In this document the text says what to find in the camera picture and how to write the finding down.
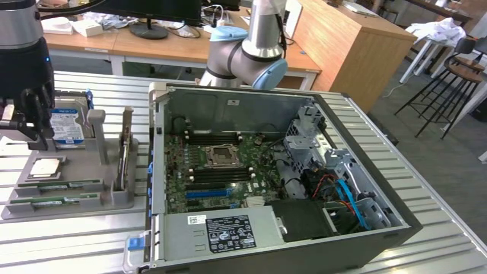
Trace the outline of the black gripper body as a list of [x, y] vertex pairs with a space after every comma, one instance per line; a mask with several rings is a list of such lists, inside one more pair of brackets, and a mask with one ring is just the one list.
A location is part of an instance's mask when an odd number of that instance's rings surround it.
[[54, 69], [43, 38], [26, 48], [2, 50], [2, 97], [15, 99], [23, 90], [46, 90], [54, 97]]

